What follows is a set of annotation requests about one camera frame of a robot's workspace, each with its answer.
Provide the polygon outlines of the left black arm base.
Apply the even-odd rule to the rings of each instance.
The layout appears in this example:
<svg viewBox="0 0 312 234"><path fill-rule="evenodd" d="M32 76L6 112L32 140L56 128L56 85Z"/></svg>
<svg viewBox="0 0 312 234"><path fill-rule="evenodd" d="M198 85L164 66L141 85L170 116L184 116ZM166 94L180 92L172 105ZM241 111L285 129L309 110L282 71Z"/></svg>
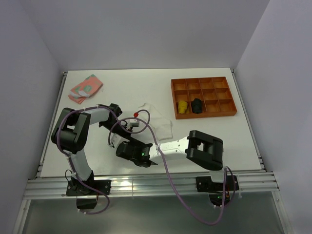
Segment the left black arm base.
<svg viewBox="0 0 312 234"><path fill-rule="evenodd" d="M76 207L79 212L86 215L95 215L108 208L110 204L108 195L110 194L111 180L95 180L94 174L91 172L89 178L80 183L73 176L69 179L66 175L67 172L71 172L71 170L65 171L65 178L67 180L66 196L77 197ZM97 206L100 195L106 197L107 205L102 210L94 212L92 210Z"/></svg>

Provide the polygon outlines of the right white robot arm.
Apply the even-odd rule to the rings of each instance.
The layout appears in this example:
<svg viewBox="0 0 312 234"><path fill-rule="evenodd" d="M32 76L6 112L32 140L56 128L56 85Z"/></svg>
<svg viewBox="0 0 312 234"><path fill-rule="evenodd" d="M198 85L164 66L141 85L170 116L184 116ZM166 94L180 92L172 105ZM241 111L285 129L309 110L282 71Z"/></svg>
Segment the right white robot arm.
<svg viewBox="0 0 312 234"><path fill-rule="evenodd" d="M228 184L224 175L223 141L197 130L190 131L182 139L166 143L122 141L116 149L116 156L145 168L186 158L210 171L211 185L216 190L222 190Z"/></svg>

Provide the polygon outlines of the white sock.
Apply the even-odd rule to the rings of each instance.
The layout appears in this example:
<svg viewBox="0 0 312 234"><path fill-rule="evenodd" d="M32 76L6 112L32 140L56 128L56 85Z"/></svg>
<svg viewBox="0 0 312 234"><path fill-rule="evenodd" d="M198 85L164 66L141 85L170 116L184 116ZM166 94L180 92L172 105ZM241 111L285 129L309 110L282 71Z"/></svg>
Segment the white sock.
<svg viewBox="0 0 312 234"><path fill-rule="evenodd" d="M149 125L157 140L167 140L173 138L172 122L165 118L152 104L144 103L138 107L139 110L146 110L150 113Z"/></svg>

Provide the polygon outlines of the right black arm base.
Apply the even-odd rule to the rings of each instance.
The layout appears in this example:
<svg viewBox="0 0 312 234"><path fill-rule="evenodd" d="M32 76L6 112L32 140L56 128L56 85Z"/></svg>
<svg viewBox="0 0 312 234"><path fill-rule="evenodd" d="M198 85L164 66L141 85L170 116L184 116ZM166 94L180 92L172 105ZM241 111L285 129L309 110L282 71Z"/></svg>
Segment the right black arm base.
<svg viewBox="0 0 312 234"><path fill-rule="evenodd" d="M213 182L211 176L198 176L196 180L196 189L198 193L208 193L210 202L221 207L223 194L223 180L221 182ZM239 184L237 176L227 175L225 184L225 206L231 201L231 192L238 192Z"/></svg>

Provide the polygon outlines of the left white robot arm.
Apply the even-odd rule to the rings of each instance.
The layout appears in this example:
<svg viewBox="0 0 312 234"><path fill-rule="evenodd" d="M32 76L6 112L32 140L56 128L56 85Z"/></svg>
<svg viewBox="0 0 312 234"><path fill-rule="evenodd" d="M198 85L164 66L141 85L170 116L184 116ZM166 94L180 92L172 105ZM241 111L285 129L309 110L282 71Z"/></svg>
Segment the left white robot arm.
<svg viewBox="0 0 312 234"><path fill-rule="evenodd" d="M87 108L86 110L74 110L64 108L57 120L51 135L51 141L65 153L74 179L80 179L78 190L84 195L89 195L94 191L95 182L89 178L93 177L93 171L88 165L84 146L87 142L89 126L98 123L100 127L112 130L112 133L129 140L134 145L141 142L131 137L130 133L117 124L117 118L122 114L121 108L117 104L102 105Z"/></svg>

